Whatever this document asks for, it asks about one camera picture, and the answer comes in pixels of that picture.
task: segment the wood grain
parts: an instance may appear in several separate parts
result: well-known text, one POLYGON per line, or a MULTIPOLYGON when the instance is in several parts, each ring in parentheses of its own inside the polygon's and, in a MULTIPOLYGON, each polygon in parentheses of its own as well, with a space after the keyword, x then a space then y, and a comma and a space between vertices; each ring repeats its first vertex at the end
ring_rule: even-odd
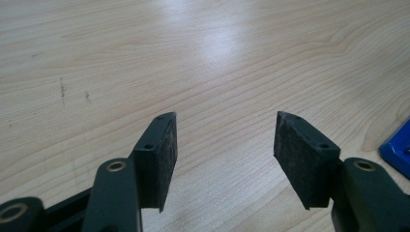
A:
POLYGON ((273 157, 276 112, 409 193, 377 153, 410 117, 409 15, 406 0, 3 0, 0 202, 89 188, 176 111, 179 158, 146 231, 333 231, 273 157))

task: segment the blue object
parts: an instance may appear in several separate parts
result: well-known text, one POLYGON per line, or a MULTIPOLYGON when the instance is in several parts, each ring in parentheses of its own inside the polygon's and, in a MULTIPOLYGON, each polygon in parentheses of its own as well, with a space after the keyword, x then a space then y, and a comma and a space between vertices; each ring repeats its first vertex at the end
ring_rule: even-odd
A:
POLYGON ((382 158, 410 179, 410 118, 380 147, 382 158))

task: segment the blue plastic part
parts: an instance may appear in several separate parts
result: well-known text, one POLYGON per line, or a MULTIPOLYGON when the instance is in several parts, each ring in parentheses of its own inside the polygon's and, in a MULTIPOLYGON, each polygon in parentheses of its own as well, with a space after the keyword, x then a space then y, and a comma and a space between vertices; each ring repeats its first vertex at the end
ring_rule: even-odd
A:
POLYGON ((410 179, 410 118, 380 147, 382 158, 410 179))

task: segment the table surface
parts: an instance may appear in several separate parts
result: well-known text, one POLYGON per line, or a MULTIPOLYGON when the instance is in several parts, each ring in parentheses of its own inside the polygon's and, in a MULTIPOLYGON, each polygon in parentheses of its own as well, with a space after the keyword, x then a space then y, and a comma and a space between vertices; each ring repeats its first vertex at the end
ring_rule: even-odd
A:
POLYGON ((0 2, 0 202, 91 187, 178 114, 165 209, 146 231, 333 231, 273 156, 276 116, 410 183, 378 146, 410 116, 408 0, 0 2))

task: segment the wooden table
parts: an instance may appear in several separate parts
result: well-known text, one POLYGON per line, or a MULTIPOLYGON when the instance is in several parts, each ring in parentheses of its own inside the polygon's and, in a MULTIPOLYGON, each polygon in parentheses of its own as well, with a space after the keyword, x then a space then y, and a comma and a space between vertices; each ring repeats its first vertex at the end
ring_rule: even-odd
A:
POLYGON ((4 0, 0 76, 0 202, 89 188, 167 111, 179 158, 146 231, 333 231, 273 157, 279 110, 410 192, 377 152, 410 116, 408 0, 4 0))

